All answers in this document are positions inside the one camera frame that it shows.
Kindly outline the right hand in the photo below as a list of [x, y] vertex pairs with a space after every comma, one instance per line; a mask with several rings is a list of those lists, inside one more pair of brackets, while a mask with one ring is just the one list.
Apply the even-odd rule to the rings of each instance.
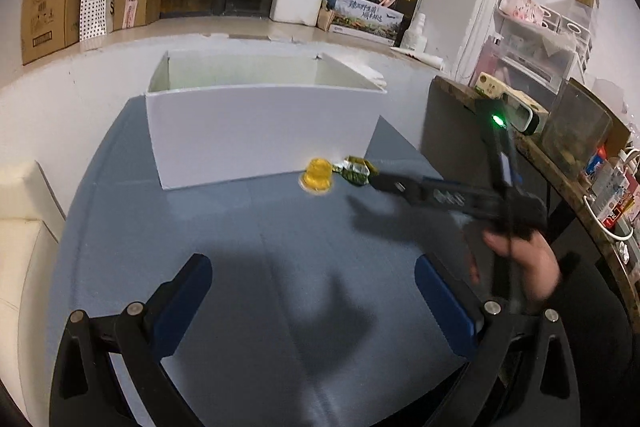
[[531, 308], [537, 308], [552, 296], [560, 283], [561, 270], [558, 259], [539, 231], [533, 231], [529, 239], [521, 239], [486, 229], [482, 237], [491, 251], [518, 264], [524, 295]]

